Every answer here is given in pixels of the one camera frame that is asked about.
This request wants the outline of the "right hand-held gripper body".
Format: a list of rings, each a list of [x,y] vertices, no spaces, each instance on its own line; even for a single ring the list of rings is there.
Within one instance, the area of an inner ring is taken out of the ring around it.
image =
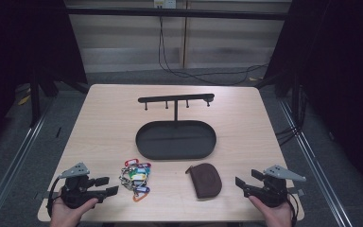
[[[262,172],[265,179],[262,187],[248,185],[244,190],[244,196],[254,196],[268,207],[277,207],[287,200],[286,181],[305,182],[306,178],[282,166],[274,165]]]

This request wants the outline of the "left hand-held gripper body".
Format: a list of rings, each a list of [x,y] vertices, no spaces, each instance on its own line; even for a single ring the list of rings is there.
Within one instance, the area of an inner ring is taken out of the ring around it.
[[[64,170],[59,176],[60,179],[65,180],[60,197],[69,208],[79,208],[92,198],[96,198],[99,203],[102,203],[106,198],[105,190],[89,191],[90,187],[95,186],[95,179],[90,179],[89,174],[90,170],[87,166],[78,163]]]

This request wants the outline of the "brown zip pouch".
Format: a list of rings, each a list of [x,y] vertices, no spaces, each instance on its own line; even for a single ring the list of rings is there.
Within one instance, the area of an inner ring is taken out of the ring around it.
[[[185,173],[190,175],[198,199],[214,198],[220,193],[222,181],[213,165],[189,166]]]

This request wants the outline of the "black key stand with tray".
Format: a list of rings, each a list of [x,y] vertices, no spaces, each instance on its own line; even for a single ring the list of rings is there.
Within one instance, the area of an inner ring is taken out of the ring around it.
[[[196,160],[209,156],[215,149],[217,138],[214,128],[199,120],[180,120],[179,103],[189,107],[190,100],[202,100],[207,106],[214,94],[139,97],[138,102],[148,104],[173,103],[172,120],[151,121],[142,126],[135,136],[138,151],[150,160]]]

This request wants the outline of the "person's left hand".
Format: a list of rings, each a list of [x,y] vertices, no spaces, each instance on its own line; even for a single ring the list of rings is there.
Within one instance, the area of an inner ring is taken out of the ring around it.
[[[82,216],[93,209],[98,199],[92,198],[79,208],[69,208],[61,198],[57,198],[52,204],[50,227],[77,227]]]

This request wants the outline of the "person's right hand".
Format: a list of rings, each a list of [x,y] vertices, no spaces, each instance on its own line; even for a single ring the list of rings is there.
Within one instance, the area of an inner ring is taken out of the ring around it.
[[[292,211],[287,202],[268,207],[254,196],[249,196],[249,200],[261,212],[267,227],[292,227]]]

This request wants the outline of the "grey tape strip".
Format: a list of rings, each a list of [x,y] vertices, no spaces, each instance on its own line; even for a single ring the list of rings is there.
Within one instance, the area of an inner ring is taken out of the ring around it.
[[[287,189],[287,191],[291,194],[296,194],[298,195],[299,197],[305,195],[304,191],[302,189],[298,189],[298,188],[295,188],[295,187],[289,187]]]
[[[48,199],[50,194],[51,193],[49,191],[40,192],[40,193],[37,193],[34,196],[34,199],[37,200],[37,201],[43,201],[45,199]],[[58,192],[53,192],[51,195],[52,195],[53,198],[56,198],[59,195],[59,193]]]

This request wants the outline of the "black metal stand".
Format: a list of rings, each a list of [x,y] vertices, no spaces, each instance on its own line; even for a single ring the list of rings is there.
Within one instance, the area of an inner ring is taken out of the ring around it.
[[[30,126],[34,127],[41,118],[40,91],[48,97],[54,97],[59,90],[54,76],[46,67],[34,68],[30,75],[30,97],[32,118]]]

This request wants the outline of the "dark curtain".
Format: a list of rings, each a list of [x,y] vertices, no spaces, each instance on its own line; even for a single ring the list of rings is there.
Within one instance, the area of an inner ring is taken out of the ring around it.
[[[86,73],[64,0],[0,0],[0,130],[20,84],[37,75],[85,83]]]
[[[266,77],[302,86],[363,175],[363,0],[291,0]]]

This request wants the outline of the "black horizontal bar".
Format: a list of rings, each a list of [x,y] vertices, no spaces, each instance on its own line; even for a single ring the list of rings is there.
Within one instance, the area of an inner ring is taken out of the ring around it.
[[[80,15],[224,18],[224,19],[252,19],[252,20],[276,20],[276,21],[284,21],[289,18],[288,13],[279,13],[279,12],[251,12],[251,11],[224,11],[224,10],[198,10],[198,9],[130,9],[130,8],[69,7],[65,11],[68,14],[80,14]]]

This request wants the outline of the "metal floor rail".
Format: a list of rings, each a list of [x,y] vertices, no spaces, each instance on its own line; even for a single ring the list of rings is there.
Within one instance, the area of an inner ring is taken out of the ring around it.
[[[47,112],[51,109],[52,103],[49,102],[43,109],[40,117],[35,121],[33,126],[27,130],[27,134],[21,144],[17,149],[17,153],[10,165],[6,168],[5,175],[0,181],[0,209],[3,206],[5,199],[7,198],[10,189],[18,176],[21,167],[23,166],[27,155],[29,154],[36,138],[38,137],[44,121],[46,119]]]
[[[346,212],[341,200],[337,196],[336,191],[333,186],[330,184],[328,178],[326,177],[312,147],[310,146],[305,134],[302,131],[298,130],[298,126],[293,120],[292,110],[289,107],[288,103],[285,100],[280,101],[280,106],[285,115],[285,119],[287,120],[289,127],[293,130],[293,135],[296,138],[296,141],[301,148],[302,154],[306,159],[309,167],[314,175],[314,178],[320,187],[320,191],[323,197],[326,199],[326,202],[337,221],[337,225],[339,227],[354,227],[348,213]]]

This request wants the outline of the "white wall socket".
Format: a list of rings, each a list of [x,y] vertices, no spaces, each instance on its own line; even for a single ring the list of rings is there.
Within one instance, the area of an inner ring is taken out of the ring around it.
[[[153,0],[153,4],[156,9],[175,9],[177,0]]]

